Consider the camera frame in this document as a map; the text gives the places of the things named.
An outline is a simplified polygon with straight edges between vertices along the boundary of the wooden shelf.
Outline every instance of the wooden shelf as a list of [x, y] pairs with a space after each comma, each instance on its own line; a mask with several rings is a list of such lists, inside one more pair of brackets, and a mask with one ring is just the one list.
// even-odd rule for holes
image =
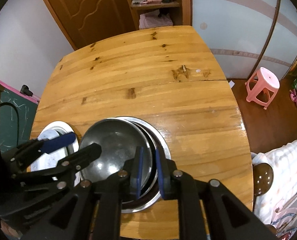
[[145, 3], [145, 4], [131, 4], [130, 7], [134, 10], [149, 10], [158, 8], [180, 7], [181, 4], [177, 1], [169, 3]]

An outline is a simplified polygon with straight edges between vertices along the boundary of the wooden door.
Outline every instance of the wooden door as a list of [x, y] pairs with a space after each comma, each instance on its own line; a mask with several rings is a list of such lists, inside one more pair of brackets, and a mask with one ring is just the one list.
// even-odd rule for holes
[[135, 30], [127, 0], [44, 2], [74, 48]]

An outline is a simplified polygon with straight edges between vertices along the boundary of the wooden table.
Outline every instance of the wooden table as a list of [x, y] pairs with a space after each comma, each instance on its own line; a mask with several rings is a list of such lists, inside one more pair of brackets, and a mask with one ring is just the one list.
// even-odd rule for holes
[[[192, 27], [126, 33], [65, 56], [47, 83], [31, 136], [61, 120], [81, 138], [95, 122], [122, 115], [157, 128], [180, 170], [203, 181], [219, 179], [252, 209], [242, 117], [219, 64]], [[177, 202], [122, 214], [121, 236], [178, 238]]]

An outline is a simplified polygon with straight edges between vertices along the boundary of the stack of bowls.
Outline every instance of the stack of bowls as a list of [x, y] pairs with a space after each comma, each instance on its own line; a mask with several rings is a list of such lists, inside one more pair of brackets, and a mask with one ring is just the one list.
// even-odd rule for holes
[[84, 134], [80, 148], [92, 143], [102, 147], [99, 159], [81, 171], [82, 179], [97, 182], [122, 169], [132, 159], [137, 146], [144, 149], [140, 198], [124, 200], [122, 213], [144, 210], [160, 197], [155, 154], [158, 149], [170, 159], [170, 151], [161, 134], [149, 123], [134, 117], [120, 116], [103, 119], [92, 125]]

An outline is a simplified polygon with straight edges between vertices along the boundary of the stool seat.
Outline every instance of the stool seat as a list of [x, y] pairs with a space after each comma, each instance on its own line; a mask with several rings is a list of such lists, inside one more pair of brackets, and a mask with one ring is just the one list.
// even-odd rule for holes
[[[250, 82], [255, 83], [252, 90], [250, 89]], [[245, 85], [247, 88], [247, 102], [254, 101], [257, 104], [264, 106], [264, 109], [266, 109], [272, 102], [280, 88], [280, 82], [276, 75], [264, 67], [260, 67], [256, 72], [254, 72]], [[268, 98], [267, 102], [263, 102], [256, 98], [262, 91]]]

